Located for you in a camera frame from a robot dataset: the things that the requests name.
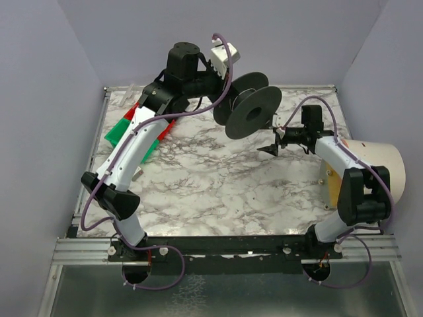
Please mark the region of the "black cable spool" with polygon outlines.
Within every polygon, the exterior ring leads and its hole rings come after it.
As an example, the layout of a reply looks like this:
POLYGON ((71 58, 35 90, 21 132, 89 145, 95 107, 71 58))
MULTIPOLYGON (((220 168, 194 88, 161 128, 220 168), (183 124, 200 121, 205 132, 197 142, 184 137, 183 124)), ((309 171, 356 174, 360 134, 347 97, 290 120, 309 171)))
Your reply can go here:
POLYGON ((228 138, 243 139, 271 123, 281 101, 281 90, 270 86, 264 73, 247 73, 231 83, 213 118, 228 138))

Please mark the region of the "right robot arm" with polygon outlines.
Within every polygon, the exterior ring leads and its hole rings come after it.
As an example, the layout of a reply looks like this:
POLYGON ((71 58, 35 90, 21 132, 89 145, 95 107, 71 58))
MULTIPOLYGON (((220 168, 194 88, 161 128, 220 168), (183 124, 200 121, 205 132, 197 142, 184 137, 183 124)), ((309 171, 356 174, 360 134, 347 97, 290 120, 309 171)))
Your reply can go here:
POLYGON ((275 141, 261 150, 273 156, 287 145, 303 147, 328 164, 329 178, 340 178, 336 211, 326 220, 313 225, 311 232, 320 243, 334 242, 356 229, 375 230, 380 221, 393 213, 391 177, 386 166, 372 165, 354 154, 341 142, 337 129, 324 129, 319 105, 302 105, 301 127, 283 125, 274 129, 275 141))

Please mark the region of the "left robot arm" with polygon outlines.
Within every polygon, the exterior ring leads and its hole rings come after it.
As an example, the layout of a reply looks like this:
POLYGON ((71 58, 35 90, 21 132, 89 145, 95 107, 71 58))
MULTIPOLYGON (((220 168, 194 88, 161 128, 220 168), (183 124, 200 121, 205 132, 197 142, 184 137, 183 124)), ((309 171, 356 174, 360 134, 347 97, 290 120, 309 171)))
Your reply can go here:
POLYGON ((189 42, 178 42, 168 53, 167 65, 142 90, 134 116, 110 156, 81 182, 108 214, 116 232, 130 246, 145 239, 136 215, 140 198, 129 187, 136 168, 172 121, 219 106, 229 94, 238 50, 221 35, 213 35, 210 59, 189 42))

